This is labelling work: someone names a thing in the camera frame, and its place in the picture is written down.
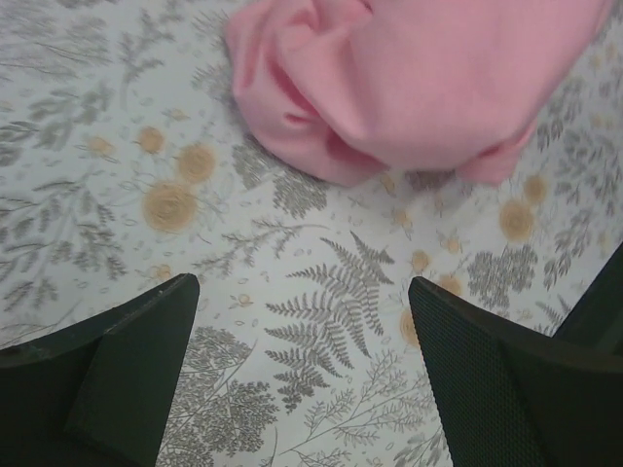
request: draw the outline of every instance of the tablecloth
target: tablecloth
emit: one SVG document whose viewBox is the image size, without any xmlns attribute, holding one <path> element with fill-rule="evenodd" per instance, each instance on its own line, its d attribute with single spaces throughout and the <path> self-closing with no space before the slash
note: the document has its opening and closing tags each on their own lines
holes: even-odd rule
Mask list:
<svg viewBox="0 0 623 467">
<path fill-rule="evenodd" d="M 159 466 L 450 466 L 409 280 L 561 323 L 623 240 L 623 8 L 501 187 L 389 171 L 346 190 L 245 131 L 222 42 L 239 6 L 0 2 L 0 343 L 191 272 Z"/>
</svg>

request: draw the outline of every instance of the table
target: table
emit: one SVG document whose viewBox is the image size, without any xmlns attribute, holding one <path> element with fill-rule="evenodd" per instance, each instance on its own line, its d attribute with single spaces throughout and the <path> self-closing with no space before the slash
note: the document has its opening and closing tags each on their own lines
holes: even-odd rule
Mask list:
<svg viewBox="0 0 623 467">
<path fill-rule="evenodd" d="M 450 466 L 409 280 L 561 323 L 623 241 L 623 8 L 500 188 L 390 171 L 345 190 L 245 134 L 221 39 L 239 6 L 0 3 L 0 343 L 192 272 L 161 467 Z"/>
</svg>

